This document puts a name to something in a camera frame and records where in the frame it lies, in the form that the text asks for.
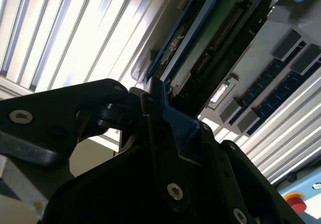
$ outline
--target gray panel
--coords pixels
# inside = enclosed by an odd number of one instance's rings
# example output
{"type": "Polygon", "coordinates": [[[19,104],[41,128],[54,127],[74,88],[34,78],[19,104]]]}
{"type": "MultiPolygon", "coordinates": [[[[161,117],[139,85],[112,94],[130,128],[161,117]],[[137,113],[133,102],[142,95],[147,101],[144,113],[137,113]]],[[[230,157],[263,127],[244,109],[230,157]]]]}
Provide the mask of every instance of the gray panel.
{"type": "Polygon", "coordinates": [[[292,60],[290,68],[297,73],[304,75],[306,71],[320,58],[321,49],[319,46],[311,44],[302,49],[292,60]]]}
{"type": "Polygon", "coordinates": [[[259,119],[260,117],[253,110],[250,110],[237,124],[237,127],[239,127],[242,133],[244,133],[248,131],[259,119]]]}
{"type": "Polygon", "coordinates": [[[301,42],[301,35],[294,31],[289,30],[277,43],[271,54],[284,61],[290,53],[298,46],[301,42]]]}
{"type": "Polygon", "coordinates": [[[238,110],[241,109],[241,106],[238,104],[235,99],[232,99],[232,101],[227,105],[227,107],[223,110],[223,112],[220,114],[220,117],[224,123],[231,120],[231,118],[238,112],[238,110]]]}

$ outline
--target red emergency stop button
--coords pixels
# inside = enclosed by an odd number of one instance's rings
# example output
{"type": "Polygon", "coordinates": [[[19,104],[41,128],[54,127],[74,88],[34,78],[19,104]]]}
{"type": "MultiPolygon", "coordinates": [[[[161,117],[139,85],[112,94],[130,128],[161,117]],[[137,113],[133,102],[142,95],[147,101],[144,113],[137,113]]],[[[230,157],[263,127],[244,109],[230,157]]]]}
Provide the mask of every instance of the red emergency stop button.
{"type": "Polygon", "coordinates": [[[292,207],[296,213],[304,212],[306,209],[306,204],[303,202],[301,197],[293,196],[286,200],[286,202],[292,207]]]}

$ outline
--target metal louver blind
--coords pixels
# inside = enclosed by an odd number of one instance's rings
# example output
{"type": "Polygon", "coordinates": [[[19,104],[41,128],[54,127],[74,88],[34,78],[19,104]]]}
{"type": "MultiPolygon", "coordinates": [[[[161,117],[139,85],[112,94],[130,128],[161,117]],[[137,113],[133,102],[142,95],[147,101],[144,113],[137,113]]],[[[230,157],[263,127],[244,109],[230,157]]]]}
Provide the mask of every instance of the metal louver blind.
{"type": "Polygon", "coordinates": [[[275,183],[321,155],[321,68],[250,137],[199,116],[218,142],[234,141],[263,175],[275,183]]]}
{"type": "MultiPolygon", "coordinates": [[[[0,0],[0,98],[130,72],[167,0],[0,0]]],[[[118,151],[109,131],[92,140],[118,151]]]]}

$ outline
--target screw hole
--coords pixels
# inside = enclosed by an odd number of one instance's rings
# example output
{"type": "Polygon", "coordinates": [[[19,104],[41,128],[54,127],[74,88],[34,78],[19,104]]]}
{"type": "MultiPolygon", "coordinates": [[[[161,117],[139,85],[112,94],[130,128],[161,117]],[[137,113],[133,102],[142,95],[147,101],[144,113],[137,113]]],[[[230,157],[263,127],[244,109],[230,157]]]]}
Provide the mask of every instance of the screw hole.
{"type": "Polygon", "coordinates": [[[114,88],[118,91],[122,91],[122,88],[120,86],[115,85],[114,88]]]}
{"type": "Polygon", "coordinates": [[[19,113],[19,114],[16,114],[16,118],[26,120],[28,116],[26,114],[19,113]]]}

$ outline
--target metal screw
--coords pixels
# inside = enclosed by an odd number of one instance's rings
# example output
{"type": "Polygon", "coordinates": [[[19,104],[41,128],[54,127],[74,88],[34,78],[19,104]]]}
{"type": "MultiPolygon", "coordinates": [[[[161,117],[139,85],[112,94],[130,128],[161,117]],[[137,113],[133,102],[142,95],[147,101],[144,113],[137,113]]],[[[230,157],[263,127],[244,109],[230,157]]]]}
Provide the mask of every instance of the metal screw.
{"type": "Polygon", "coordinates": [[[183,191],[177,184],[175,183],[168,184],[167,191],[174,200],[183,199],[183,191]]]}
{"type": "Polygon", "coordinates": [[[118,91],[122,91],[122,88],[120,86],[115,85],[114,88],[118,91]]]}
{"type": "Polygon", "coordinates": [[[210,127],[207,126],[207,124],[203,123],[203,127],[206,129],[206,130],[211,130],[210,127]]]}
{"type": "Polygon", "coordinates": [[[233,210],[233,214],[234,214],[235,218],[239,221],[239,223],[247,224],[246,216],[244,215],[244,213],[240,209],[235,208],[233,210]]]}
{"type": "Polygon", "coordinates": [[[9,114],[9,118],[12,122],[16,124],[26,125],[32,121],[34,118],[28,111],[18,109],[14,110],[9,114]]]}
{"type": "Polygon", "coordinates": [[[314,190],[319,190],[319,189],[321,189],[321,182],[317,182],[317,183],[313,184],[312,188],[313,188],[314,190]]]}
{"type": "Polygon", "coordinates": [[[230,142],[229,145],[233,150],[236,150],[236,146],[233,143],[230,142]]]}

